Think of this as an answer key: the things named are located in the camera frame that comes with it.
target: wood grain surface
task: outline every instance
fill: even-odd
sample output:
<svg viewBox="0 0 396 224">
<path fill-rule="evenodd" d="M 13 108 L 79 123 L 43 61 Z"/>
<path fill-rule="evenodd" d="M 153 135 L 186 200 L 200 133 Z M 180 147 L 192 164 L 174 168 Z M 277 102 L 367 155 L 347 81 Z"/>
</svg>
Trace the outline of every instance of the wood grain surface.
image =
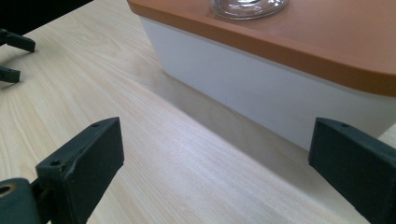
<svg viewBox="0 0 396 224">
<path fill-rule="evenodd" d="M 0 48 L 0 179 L 120 117 L 125 164 L 89 223 L 367 223 L 308 153 L 169 77 L 126 0 L 95 0 Z M 381 140 L 396 146 L 395 126 Z"/>
</svg>

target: brown top surface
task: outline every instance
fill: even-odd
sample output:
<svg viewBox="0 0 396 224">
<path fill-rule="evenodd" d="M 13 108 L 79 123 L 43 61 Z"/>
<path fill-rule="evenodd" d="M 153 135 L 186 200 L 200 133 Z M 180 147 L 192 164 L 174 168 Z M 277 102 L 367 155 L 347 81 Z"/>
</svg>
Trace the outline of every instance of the brown top surface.
<svg viewBox="0 0 396 224">
<path fill-rule="evenodd" d="M 352 89 L 396 96 L 396 1 L 290 0 L 267 18 L 232 21 L 207 0 L 128 0 L 137 15 Z"/>
</svg>

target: light wood tabletop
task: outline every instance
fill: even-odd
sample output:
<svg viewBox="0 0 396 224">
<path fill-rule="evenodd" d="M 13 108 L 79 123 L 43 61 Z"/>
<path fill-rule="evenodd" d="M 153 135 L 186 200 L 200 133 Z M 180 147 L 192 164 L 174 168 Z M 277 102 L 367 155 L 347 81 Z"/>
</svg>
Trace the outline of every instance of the light wood tabletop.
<svg viewBox="0 0 396 224">
<path fill-rule="evenodd" d="M 0 48 L 0 180 L 120 117 L 125 163 L 89 223 L 367 223 L 308 152 L 169 77 L 126 0 L 95 0 Z M 380 139 L 396 147 L 396 127 Z"/>
</svg>

